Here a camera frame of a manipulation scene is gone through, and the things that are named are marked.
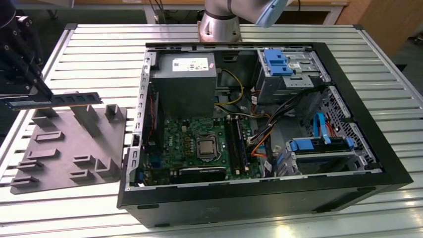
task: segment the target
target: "green motherboard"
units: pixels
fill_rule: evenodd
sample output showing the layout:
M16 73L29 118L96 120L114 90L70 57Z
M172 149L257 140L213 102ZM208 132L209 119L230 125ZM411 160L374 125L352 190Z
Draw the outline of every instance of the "green motherboard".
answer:
M242 137L252 135L246 118L238 120ZM214 119L168 119L164 125L162 168L224 167L226 180L260 177L257 163L248 164L248 171L236 174L230 169L230 158L225 141L224 118ZM197 156L197 141L213 138L217 148L212 160L201 160Z

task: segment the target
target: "aluminum table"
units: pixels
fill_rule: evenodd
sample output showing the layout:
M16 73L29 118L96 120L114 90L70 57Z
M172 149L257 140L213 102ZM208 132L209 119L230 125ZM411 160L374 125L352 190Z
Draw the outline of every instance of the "aluminum table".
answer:
M421 237L423 98L364 30L352 26L241 26L244 42L325 42L413 183L338 212L146 229L116 209L117 183L9 193L34 125L20 112L0 149L0 236L33 237ZM68 25L44 68L54 93L98 92L136 116L145 42L194 42L196 25ZM133 120L126 121L125 145Z

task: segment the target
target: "wooden cabinet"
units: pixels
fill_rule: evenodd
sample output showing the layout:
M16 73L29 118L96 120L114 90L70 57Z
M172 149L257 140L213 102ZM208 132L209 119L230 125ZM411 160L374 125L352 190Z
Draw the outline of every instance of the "wooden cabinet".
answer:
M362 25L392 56L423 21L423 0L350 0L336 24Z

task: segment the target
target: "floor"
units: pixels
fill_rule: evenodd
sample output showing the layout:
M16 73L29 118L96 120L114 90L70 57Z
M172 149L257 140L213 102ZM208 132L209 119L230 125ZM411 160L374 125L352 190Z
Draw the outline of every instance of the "floor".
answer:
M66 23L145 24L144 13L138 10L102 10L101 14L93 10L58 10L58 18L56 20L49 18L46 11L26 10L24 12L25 15L34 19L45 61L54 48ZM197 12L193 10L181 10L168 12L166 14L168 23L194 23L196 20ZM407 64L403 74L413 84L420 94L423 94L423 45L417 46L412 44L412 41L407 41L396 55L392 57L392 61L394 64ZM0 144L16 116L16 112L10 112L0 107Z

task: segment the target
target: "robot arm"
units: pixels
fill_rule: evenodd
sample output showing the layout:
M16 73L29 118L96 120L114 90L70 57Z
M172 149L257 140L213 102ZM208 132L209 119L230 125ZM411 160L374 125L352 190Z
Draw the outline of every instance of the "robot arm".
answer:
M205 0L205 13L200 23L200 40L236 42L240 40L238 19L256 26L270 27L282 9L293 0Z
M0 103L12 110L101 103L94 92L53 94L44 83L41 63L32 19L16 16L9 0L0 0Z

